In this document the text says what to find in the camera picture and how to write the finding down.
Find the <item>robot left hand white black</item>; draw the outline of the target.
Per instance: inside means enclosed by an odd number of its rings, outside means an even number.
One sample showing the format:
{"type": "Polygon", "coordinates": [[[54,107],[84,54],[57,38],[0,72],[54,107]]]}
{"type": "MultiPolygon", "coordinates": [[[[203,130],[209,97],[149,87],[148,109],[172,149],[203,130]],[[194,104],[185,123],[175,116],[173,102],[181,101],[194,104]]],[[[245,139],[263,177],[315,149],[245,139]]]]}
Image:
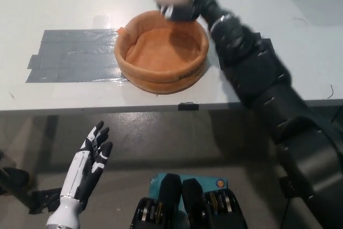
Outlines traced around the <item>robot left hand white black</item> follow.
{"type": "Polygon", "coordinates": [[[70,197],[86,205],[113,148],[108,141],[109,128],[100,121],[86,136],[73,157],[60,197],[70,197]]]}

